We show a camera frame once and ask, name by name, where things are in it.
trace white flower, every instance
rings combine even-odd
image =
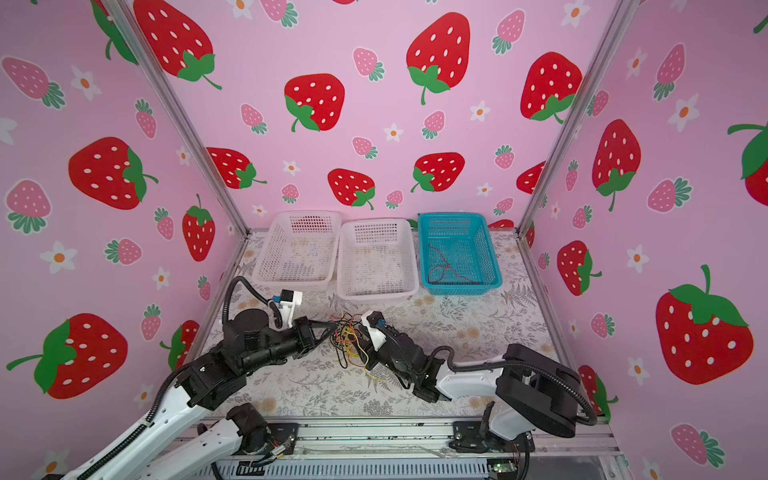
[[[184,145],[181,145],[181,148],[176,150],[176,155],[179,156],[180,164],[190,166],[190,154]]]
[[[161,289],[164,286],[170,286],[170,282],[168,279],[170,278],[170,272],[166,272],[163,270],[163,267],[160,266],[157,268],[157,274],[152,276],[152,280],[154,280],[157,283],[157,289]]]
[[[296,172],[300,172],[301,169],[296,166],[295,161],[290,163],[283,161],[283,171],[289,173],[291,177],[295,177]]]
[[[659,473],[659,464],[650,463],[643,457],[643,476],[648,480],[664,480]]]
[[[643,64],[647,56],[647,53],[643,53],[640,50],[640,47],[637,47],[637,51],[634,53],[634,56],[627,61],[627,68],[629,69],[627,71],[627,78],[637,77],[640,74],[640,66]]]
[[[17,126],[18,124],[10,118],[0,118],[0,141],[8,145],[13,145],[11,130]]]
[[[397,128],[396,124],[392,124],[390,128],[385,128],[384,133],[386,134],[386,140],[394,140],[394,141],[400,141],[400,135],[402,135],[402,130],[399,130]]]
[[[74,270],[74,263],[72,263],[72,259],[77,254],[77,250],[74,248],[65,249],[64,245],[62,245],[60,241],[56,240],[53,243],[53,250],[50,252],[41,253],[40,258],[46,262],[51,263],[50,268],[52,275],[57,273],[62,268],[67,270]]]
[[[643,368],[643,359],[635,360],[628,356],[627,360],[629,360],[629,370],[627,371],[627,374],[633,376],[637,380],[637,384],[642,386],[643,379],[650,377],[650,373]]]
[[[482,195],[483,197],[487,197],[488,194],[491,193],[491,190],[493,190],[493,187],[490,187],[488,185],[488,182],[485,182],[483,185],[478,186],[478,197]]]
[[[576,326],[576,320],[571,320],[570,321],[570,323],[568,324],[568,331],[571,332],[571,335],[574,336],[574,340],[576,340],[578,338],[578,334],[579,334],[580,330]]]
[[[563,9],[565,10],[565,16],[560,24],[561,27],[565,25],[573,25],[574,28],[578,27],[579,18],[589,12],[589,6],[584,5],[584,0],[566,3]]]
[[[250,7],[253,5],[253,0],[227,0],[227,3],[232,5],[232,15],[234,18],[245,17],[252,20],[250,16]]]
[[[634,250],[627,248],[627,255],[629,255],[627,266],[629,268],[634,268],[638,273],[643,271],[643,265],[648,263],[648,260],[650,260],[647,255],[643,255],[642,245],[638,245]]]
[[[33,473],[30,478],[35,478],[35,480],[40,480],[40,478],[45,477],[49,473],[69,472],[69,468],[67,468],[68,455],[69,455],[69,449],[63,450],[61,452],[54,452],[53,450],[48,450],[45,453],[45,459],[43,460],[42,467],[35,470],[35,473]]]
[[[472,112],[472,116],[469,120],[485,121],[485,116],[491,113],[491,108],[485,106],[485,102],[481,101],[477,107],[470,107],[469,111]]]
[[[146,405],[148,402],[151,402],[154,399],[154,385],[146,386],[145,384],[141,384],[141,391],[138,395],[134,397],[134,402],[139,404],[139,409],[141,410],[144,405]]]
[[[696,109],[696,102],[699,100],[699,94],[695,94],[688,101],[682,98],[675,103],[675,113],[672,114],[668,124],[677,124],[677,132],[680,133],[685,128],[685,124],[694,118],[699,117],[699,111]]]
[[[93,73],[89,71],[83,73],[80,71],[80,68],[77,68],[74,65],[72,65],[72,73],[74,73],[72,86],[78,90],[82,90],[88,100],[93,100],[94,95],[101,94],[101,89],[94,83]]]

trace white plastic basket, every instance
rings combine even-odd
[[[402,219],[361,220],[341,227],[336,292],[354,303],[413,295],[419,271],[411,225]]]
[[[340,231],[338,212],[277,214],[253,269],[253,281],[301,292],[327,289]]]

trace pink wallpaper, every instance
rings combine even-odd
[[[2,478],[66,472],[149,408],[238,241],[99,5],[36,3],[0,18]]]
[[[134,13],[250,226],[308,208],[511,226],[615,1],[169,3]]]
[[[642,4],[533,253],[635,478],[752,478],[766,420],[768,8]]]

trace floral tablecloth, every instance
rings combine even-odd
[[[237,274],[251,278],[266,232],[253,232]],[[504,283],[483,296],[432,296],[423,286],[399,303],[354,305],[336,295],[336,275],[325,292],[305,292],[296,316],[328,320],[341,312],[380,310],[388,323],[408,333],[429,353],[439,345],[456,350],[456,361],[481,360],[506,351],[509,343],[522,343],[557,359],[541,316],[538,301],[520,256],[515,235],[492,232],[493,245]],[[414,242],[418,236],[414,232]],[[264,296],[279,294],[254,284]],[[232,296],[230,318],[246,308],[263,308],[241,285]],[[222,338],[221,313],[205,343],[204,352]],[[308,356],[290,359],[283,366],[255,372],[248,384],[216,412],[224,416],[233,406],[252,402],[266,417],[436,417],[480,415],[492,397],[465,397],[452,402],[427,403],[404,390],[386,368],[371,372],[342,369],[335,349],[325,342]]]

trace blue plastic basket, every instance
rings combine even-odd
[[[480,214],[420,215],[419,253],[422,283],[432,295],[482,295],[502,285]]]

